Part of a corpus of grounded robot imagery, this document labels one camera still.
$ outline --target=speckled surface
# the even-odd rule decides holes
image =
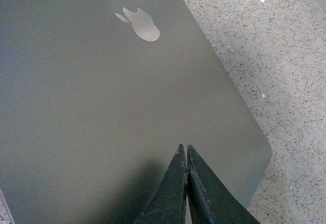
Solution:
[[[248,210],[326,223],[326,14],[316,0],[184,0],[273,149]],[[0,224],[10,223],[0,200]]]

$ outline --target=apple logo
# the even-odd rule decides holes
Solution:
[[[134,13],[126,8],[123,8],[123,12],[128,19],[121,14],[116,13],[116,16],[125,23],[129,23],[130,21],[134,32],[136,32],[140,38],[148,42],[156,41],[159,38],[159,30],[154,25],[153,19],[148,13],[141,9],[138,9],[138,11]]]

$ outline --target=gray laptop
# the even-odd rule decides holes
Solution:
[[[183,0],[2,0],[16,224],[132,223],[179,144],[248,206],[271,148]]]

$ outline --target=laptop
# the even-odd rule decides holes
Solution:
[[[132,223],[179,144],[248,206],[271,148],[183,0],[2,0],[0,15],[16,224]]]

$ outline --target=black object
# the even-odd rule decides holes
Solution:
[[[158,190],[134,224],[184,223],[186,195],[193,224],[260,224],[229,192],[203,158],[180,144]]]

